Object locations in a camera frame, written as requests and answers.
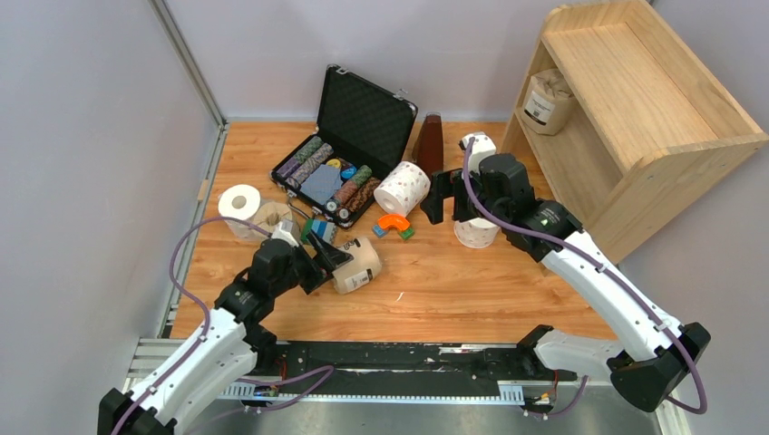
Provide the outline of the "brown roll front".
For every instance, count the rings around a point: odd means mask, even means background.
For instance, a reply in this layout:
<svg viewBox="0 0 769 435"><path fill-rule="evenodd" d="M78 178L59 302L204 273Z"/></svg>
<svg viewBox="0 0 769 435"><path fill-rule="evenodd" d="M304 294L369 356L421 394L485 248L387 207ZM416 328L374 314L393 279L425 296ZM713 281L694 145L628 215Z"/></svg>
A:
<svg viewBox="0 0 769 435"><path fill-rule="evenodd" d="M370 284L382 271L382 262L368 237L356 237L338 247L352 259L333 273L334 288L346 295Z"/></svg>

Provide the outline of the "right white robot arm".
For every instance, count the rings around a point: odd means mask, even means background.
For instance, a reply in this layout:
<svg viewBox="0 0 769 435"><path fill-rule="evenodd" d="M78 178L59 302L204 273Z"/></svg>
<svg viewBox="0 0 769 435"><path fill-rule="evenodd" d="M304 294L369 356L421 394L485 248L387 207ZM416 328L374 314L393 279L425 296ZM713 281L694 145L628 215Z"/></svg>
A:
<svg viewBox="0 0 769 435"><path fill-rule="evenodd" d="M508 242L569 284L616 335L598 340L539 325L520 342L523 374L568 371L607 380L628 403L655 411L663 401L694 413L708 402L696 363L711 341L697 322L682 324L654 304L601 252L589 232L562 204L538 198L525 166L511 154L494 154L473 168L436 172L421 204L432 224L443 221L452 198L453 220L483 218Z"/></svg>

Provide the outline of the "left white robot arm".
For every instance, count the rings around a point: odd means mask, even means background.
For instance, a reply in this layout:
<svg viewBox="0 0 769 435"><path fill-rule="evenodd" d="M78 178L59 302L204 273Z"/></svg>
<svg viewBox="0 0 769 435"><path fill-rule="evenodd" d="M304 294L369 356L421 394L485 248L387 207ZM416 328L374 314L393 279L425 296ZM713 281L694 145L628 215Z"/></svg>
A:
<svg viewBox="0 0 769 435"><path fill-rule="evenodd" d="M98 433L180 434L238 378L271 372L277 337L261 323L276 299L297 286L311 294L353 260L314 234L308 239L313 255L285 236L264 240L194 335L132 390L104 395Z"/></svg>

